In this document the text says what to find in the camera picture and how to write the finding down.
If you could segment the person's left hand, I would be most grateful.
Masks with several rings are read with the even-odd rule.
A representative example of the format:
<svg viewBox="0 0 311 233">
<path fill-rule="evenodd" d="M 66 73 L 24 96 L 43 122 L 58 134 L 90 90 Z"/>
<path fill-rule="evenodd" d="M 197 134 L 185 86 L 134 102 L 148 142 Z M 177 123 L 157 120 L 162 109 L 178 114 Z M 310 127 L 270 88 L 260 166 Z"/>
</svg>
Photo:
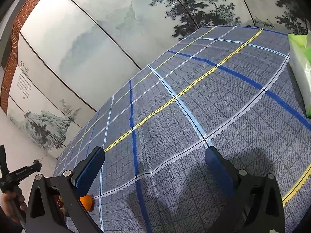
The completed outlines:
<svg viewBox="0 0 311 233">
<path fill-rule="evenodd" d="M 18 193 L 16 192 L 3 192 L 2 196 L 1 196 L 1 207 L 3 209 L 3 212 L 6 214 L 6 216 L 11 219 L 12 221 L 14 221 L 17 224 L 20 224 L 20 220 L 16 214 L 16 212 L 14 211 L 13 208 L 13 204 L 14 202 L 14 198 L 17 197 L 18 202 L 19 202 L 19 208 L 26 212 L 27 210 L 27 205 L 25 203 L 25 198 L 22 194 L 22 190 L 19 189 Z"/>
</svg>

